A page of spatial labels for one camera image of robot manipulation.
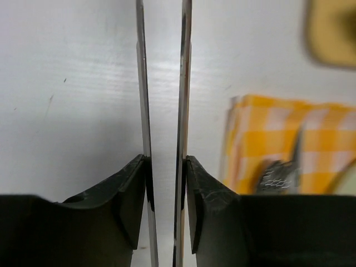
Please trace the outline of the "pink-handled fork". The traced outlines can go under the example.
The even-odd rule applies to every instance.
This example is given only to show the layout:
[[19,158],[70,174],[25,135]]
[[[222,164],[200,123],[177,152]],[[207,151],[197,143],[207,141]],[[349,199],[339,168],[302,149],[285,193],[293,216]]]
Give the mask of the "pink-handled fork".
[[303,130],[303,125],[298,128],[289,161],[275,160],[266,165],[255,186],[256,194],[283,195],[299,193]]

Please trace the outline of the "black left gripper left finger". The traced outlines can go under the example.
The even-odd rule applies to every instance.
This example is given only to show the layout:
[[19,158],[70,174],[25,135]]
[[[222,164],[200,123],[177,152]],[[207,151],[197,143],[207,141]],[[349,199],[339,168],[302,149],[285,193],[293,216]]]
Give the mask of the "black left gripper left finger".
[[130,266],[145,198],[146,160],[64,202],[1,196],[2,266]]

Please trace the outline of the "yellow checkered cloth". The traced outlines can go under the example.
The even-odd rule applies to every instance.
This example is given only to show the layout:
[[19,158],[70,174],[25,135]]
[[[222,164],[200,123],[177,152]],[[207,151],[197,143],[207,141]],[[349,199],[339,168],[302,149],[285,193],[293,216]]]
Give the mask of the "yellow checkered cloth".
[[290,160],[300,128],[301,192],[329,192],[355,159],[355,107],[258,95],[242,97],[229,112],[224,184],[251,194],[266,161]]

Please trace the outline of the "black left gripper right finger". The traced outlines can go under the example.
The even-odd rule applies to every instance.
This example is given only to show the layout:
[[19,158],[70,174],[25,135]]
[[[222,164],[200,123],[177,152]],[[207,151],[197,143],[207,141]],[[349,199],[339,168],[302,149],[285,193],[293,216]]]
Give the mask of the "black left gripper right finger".
[[198,266],[354,266],[355,197],[239,195],[189,156],[187,205]]

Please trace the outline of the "pale green ceramic plate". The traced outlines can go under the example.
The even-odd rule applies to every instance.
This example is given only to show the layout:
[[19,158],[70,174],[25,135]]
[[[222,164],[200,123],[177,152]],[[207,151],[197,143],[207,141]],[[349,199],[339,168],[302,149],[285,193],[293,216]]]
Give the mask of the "pale green ceramic plate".
[[328,187],[328,193],[355,196],[355,160],[337,174]]

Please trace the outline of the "yellow plastic tray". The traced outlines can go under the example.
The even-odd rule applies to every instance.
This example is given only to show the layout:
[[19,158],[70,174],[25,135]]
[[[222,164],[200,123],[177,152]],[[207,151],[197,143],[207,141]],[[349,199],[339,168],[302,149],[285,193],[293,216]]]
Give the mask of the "yellow plastic tray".
[[303,42],[321,66],[355,70],[355,1],[305,1]]

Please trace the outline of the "stainless steel tongs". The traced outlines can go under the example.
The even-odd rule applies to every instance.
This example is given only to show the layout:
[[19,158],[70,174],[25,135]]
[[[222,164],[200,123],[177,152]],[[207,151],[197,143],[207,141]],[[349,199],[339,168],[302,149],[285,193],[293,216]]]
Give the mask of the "stainless steel tongs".
[[[185,186],[187,137],[189,126],[189,99],[191,73],[191,26],[192,1],[182,2],[181,48],[180,48],[180,79],[179,108],[177,119],[177,152],[175,174],[175,208],[174,208],[174,248],[173,266],[182,266],[184,259],[184,227],[185,227]],[[142,141],[145,158],[145,181],[147,196],[147,213],[149,223],[149,241],[151,266],[158,266],[159,255],[157,246],[156,213],[154,201],[154,180],[152,170],[152,146],[149,109],[149,91],[147,78],[147,57],[145,38],[144,3],[136,1],[137,31],[137,69],[139,76],[140,110]]]

